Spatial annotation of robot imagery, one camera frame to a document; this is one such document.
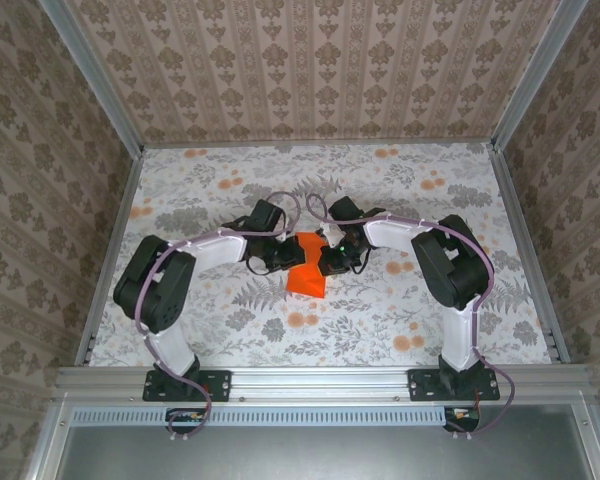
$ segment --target damask wallpaper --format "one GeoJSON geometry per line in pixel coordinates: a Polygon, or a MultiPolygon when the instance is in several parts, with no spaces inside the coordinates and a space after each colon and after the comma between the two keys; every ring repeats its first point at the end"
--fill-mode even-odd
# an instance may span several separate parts
{"type": "Polygon", "coordinates": [[[147,144],[488,137],[558,0],[67,0],[147,144]]]}
{"type": "Polygon", "coordinates": [[[600,0],[591,0],[506,157],[574,361],[600,397],[600,0]]]}
{"type": "Polygon", "coordinates": [[[0,479],[71,365],[130,158],[33,0],[0,0],[0,479]]]}

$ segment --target metal extrusion bar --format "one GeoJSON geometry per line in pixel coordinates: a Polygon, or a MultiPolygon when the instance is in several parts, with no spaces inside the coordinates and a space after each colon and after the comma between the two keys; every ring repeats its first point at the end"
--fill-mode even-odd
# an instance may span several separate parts
{"type": "MultiPolygon", "coordinates": [[[[232,368],[228,403],[250,407],[448,405],[449,402],[411,402],[406,374],[410,368],[419,367],[232,368]]],[[[581,401],[582,396],[594,401],[595,392],[584,365],[506,365],[501,368],[516,384],[517,405],[571,405],[581,401]]],[[[81,406],[146,406],[142,401],[142,390],[149,370],[146,367],[65,368],[56,380],[52,402],[81,406]]],[[[505,403],[509,385],[499,377],[499,386],[501,400],[489,403],[505,403]]]]}
{"type": "Polygon", "coordinates": [[[568,363],[571,360],[569,358],[569,352],[567,351],[567,344],[562,336],[562,330],[560,329],[556,312],[551,303],[551,297],[549,297],[549,290],[547,289],[547,284],[542,275],[538,256],[533,248],[531,235],[529,234],[527,224],[524,220],[522,207],[518,201],[516,189],[513,185],[506,159],[502,152],[491,151],[489,152],[489,156],[491,157],[493,172],[496,176],[498,186],[500,187],[500,193],[502,194],[502,202],[507,211],[507,216],[509,217],[511,231],[516,240],[516,245],[518,245],[520,261],[522,262],[524,273],[529,282],[529,290],[531,291],[533,302],[538,311],[538,317],[543,325],[546,325],[551,329],[553,339],[555,340],[555,347],[560,356],[560,361],[568,363]]]}
{"type": "Polygon", "coordinates": [[[509,143],[586,5],[587,0],[568,0],[558,5],[493,133],[496,150],[504,150],[509,143]]]}
{"type": "Polygon", "coordinates": [[[594,478],[600,478],[600,406],[583,398],[572,406],[573,417],[594,478]]]}
{"type": "Polygon", "coordinates": [[[100,326],[102,320],[102,312],[104,312],[105,303],[108,298],[109,287],[111,286],[111,280],[113,273],[116,268],[116,261],[118,259],[118,253],[120,253],[120,245],[122,244],[122,238],[124,237],[124,230],[129,220],[129,213],[131,212],[131,206],[133,204],[133,198],[136,194],[138,182],[140,181],[140,173],[142,172],[142,165],[144,160],[140,157],[136,162],[131,165],[129,171],[129,177],[127,178],[127,184],[120,201],[120,208],[118,209],[118,215],[116,216],[116,222],[113,225],[111,231],[111,238],[109,240],[109,246],[107,247],[107,253],[102,263],[102,269],[98,276],[98,283],[93,294],[93,301],[89,308],[87,315],[87,321],[82,332],[82,338],[80,340],[80,346],[76,353],[75,365],[83,365],[87,360],[87,353],[90,348],[90,344],[95,340],[95,335],[100,326]]]}
{"type": "Polygon", "coordinates": [[[25,480],[56,479],[69,436],[72,414],[71,405],[49,407],[25,480]]]}
{"type": "Polygon", "coordinates": [[[444,144],[451,143],[482,143],[491,142],[489,137],[468,137],[462,138],[364,138],[356,139],[302,139],[302,140],[245,140],[230,142],[185,142],[185,143],[146,143],[144,147],[151,150],[163,150],[171,148],[221,148],[221,147],[299,147],[309,145],[386,145],[387,143],[395,145],[409,144],[444,144]]]}
{"type": "Polygon", "coordinates": [[[41,0],[42,8],[58,30],[62,41],[69,49],[71,57],[78,64],[82,74],[96,95],[111,124],[118,132],[120,140],[129,151],[131,158],[140,158],[140,135],[124,108],[124,102],[115,92],[109,81],[106,69],[102,68],[96,55],[73,18],[68,2],[41,0]]]}

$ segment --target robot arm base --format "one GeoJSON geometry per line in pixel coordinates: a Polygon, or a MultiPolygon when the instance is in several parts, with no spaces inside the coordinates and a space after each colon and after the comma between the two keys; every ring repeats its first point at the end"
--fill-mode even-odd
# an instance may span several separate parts
{"type": "Polygon", "coordinates": [[[407,372],[412,402],[500,400],[498,380],[493,370],[477,362],[456,371],[442,356],[439,368],[414,368],[407,372]]]}
{"type": "MultiPolygon", "coordinates": [[[[191,368],[183,374],[183,377],[191,380],[204,388],[214,402],[228,402],[231,393],[231,371],[230,370],[200,370],[200,362],[196,358],[191,368]]],[[[170,377],[159,365],[147,373],[142,392],[142,400],[145,402],[201,402],[205,398],[198,390],[186,383],[170,377]]]]}

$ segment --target floral patterned surface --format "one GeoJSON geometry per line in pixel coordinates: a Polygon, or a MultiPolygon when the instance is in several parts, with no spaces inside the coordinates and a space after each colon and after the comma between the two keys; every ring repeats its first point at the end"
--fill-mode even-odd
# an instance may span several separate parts
{"type": "MultiPolygon", "coordinates": [[[[338,145],[149,150],[114,282],[140,240],[175,240],[249,213],[274,190],[309,192],[331,204],[344,195],[365,210],[466,219],[496,268],[481,314],[481,350],[497,363],[548,363],[487,150],[480,144],[338,145]]],[[[282,205],[292,214],[292,203],[282,205]]],[[[303,211],[296,231],[319,222],[303,211]]],[[[287,295],[287,272],[255,277],[233,264],[195,277],[180,318],[203,365],[434,364],[442,307],[430,296],[412,251],[379,249],[360,276],[327,279],[325,299],[287,295]]],[[[150,365],[151,358],[111,299],[91,365],[150,365]]]]}

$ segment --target orange fabric piece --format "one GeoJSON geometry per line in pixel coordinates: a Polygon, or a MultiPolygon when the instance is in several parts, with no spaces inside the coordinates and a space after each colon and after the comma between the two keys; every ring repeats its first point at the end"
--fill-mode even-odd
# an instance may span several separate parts
{"type": "Polygon", "coordinates": [[[324,298],[327,279],[320,273],[318,261],[322,255],[320,248],[327,243],[317,233],[300,232],[296,235],[298,243],[304,249],[306,263],[289,270],[287,290],[311,297],[324,298]]]}

